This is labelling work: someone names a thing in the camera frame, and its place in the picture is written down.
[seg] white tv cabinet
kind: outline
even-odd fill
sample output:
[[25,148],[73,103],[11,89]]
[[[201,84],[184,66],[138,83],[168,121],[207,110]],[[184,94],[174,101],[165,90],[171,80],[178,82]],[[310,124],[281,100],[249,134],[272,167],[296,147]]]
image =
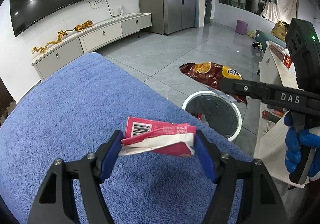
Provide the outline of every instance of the white tv cabinet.
[[151,14],[131,13],[111,18],[89,27],[82,32],[67,36],[62,42],[48,48],[32,61],[41,81],[74,59],[102,46],[137,33],[151,26]]

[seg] green cushion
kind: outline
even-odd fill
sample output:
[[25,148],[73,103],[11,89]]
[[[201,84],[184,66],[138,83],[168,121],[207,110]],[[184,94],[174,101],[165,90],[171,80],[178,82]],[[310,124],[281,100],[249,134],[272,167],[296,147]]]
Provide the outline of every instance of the green cushion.
[[268,34],[266,32],[257,31],[255,40],[261,43],[263,51],[265,51],[267,48],[266,41],[273,41],[274,43],[282,46],[283,48],[286,48],[285,42],[281,41],[279,38],[276,38],[272,34]]

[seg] black trash bag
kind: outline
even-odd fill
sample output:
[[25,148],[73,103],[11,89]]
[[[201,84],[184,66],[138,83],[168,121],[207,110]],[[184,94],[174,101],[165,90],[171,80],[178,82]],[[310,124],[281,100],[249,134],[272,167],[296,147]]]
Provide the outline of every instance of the black trash bag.
[[213,95],[201,95],[193,98],[186,111],[197,117],[205,115],[209,126],[225,138],[230,138],[238,128],[238,117],[226,100]]

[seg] grey floor tile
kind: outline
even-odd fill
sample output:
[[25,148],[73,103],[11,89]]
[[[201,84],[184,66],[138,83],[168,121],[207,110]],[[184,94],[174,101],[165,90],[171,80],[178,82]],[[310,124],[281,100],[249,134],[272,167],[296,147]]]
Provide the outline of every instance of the grey floor tile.
[[112,52],[116,52],[117,50],[124,48],[126,46],[135,45],[135,44],[138,45],[141,43],[142,39],[150,38],[150,37],[156,37],[156,34],[154,36],[154,34],[149,35],[148,33],[142,32],[140,33],[140,38],[137,37],[137,34],[129,35],[127,37],[121,38],[117,41],[114,41],[106,46],[99,48],[98,50],[96,50],[96,52],[103,56],[107,56],[108,54]]
[[256,142],[257,135],[242,127],[239,135],[237,136],[235,145],[237,145],[246,154],[253,156]]
[[242,121],[242,126],[254,134],[258,134],[260,119],[260,100],[249,98],[248,107]]
[[153,76],[158,71],[169,65],[171,62],[160,62],[160,63],[149,63],[143,65],[133,65],[132,68],[137,69],[140,72],[143,72],[149,76]]
[[150,35],[107,54],[128,66],[173,62],[192,48],[168,41],[166,36]]
[[106,59],[110,60],[111,62],[113,62],[114,64],[118,65],[120,68],[122,68],[123,70],[127,71],[128,73],[130,73],[133,77],[137,78],[138,80],[144,82],[145,80],[149,79],[150,76],[134,69],[131,68],[130,66],[127,66],[121,62],[118,62],[110,57],[106,57]]
[[235,103],[235,105],[238,107],[238,109],[240,111],[240,114],[241,114],[241,119],[243,121],[244,115],[245,115],[245,111],[247,110],[247,105],[245,105],[242,102]]
[[217,33],[213,27],[189,28],[170,34],[168,40],[194,48]]
[[260,75],[257,75],[256,73],[254,73],[252,75],[252,81],[254,82],[260,82]]
[[175,90],[174,88],[153,79],[152,77],[145,81],[151,89],[155,90],[162,96],[164,96],[167,100],[176,104],[178,107],[182,107],[183,102],[188,97],[187,95]]
[[224,39],[221,40],[213,37],[197,46],[196,49],[220,57],[252,73],[255,55],[252,54],[250,45],[243,47],[229,43],[220,43],[224,41]]
[[192,82],[190,84],[186,84],[186,83],[172,84],[171,87],[188,95],[188,96],[190,96],[191,94],[193,94],[195,92],[208,90],[207,87],[205,87],[204,85],[202,85],[198,82],[195,82],[195,83]]

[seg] hand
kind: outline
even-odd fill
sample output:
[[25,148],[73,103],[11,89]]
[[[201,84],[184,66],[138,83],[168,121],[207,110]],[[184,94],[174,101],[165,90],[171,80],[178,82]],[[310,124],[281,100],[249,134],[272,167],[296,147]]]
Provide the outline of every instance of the hand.
[[300,134],[297,134],[292,127],[293,121],[290,112],[285,115],[284,124],[290,127],[285,138],[287,150],[284,159],[284,164],[287,167],[288,172],[294,172],[297,164],[301,160],[301,144],[307,147],[315,147],[316,154],[308,176],[311,181],[318,180],[320,178],[320,127],[304,129]]

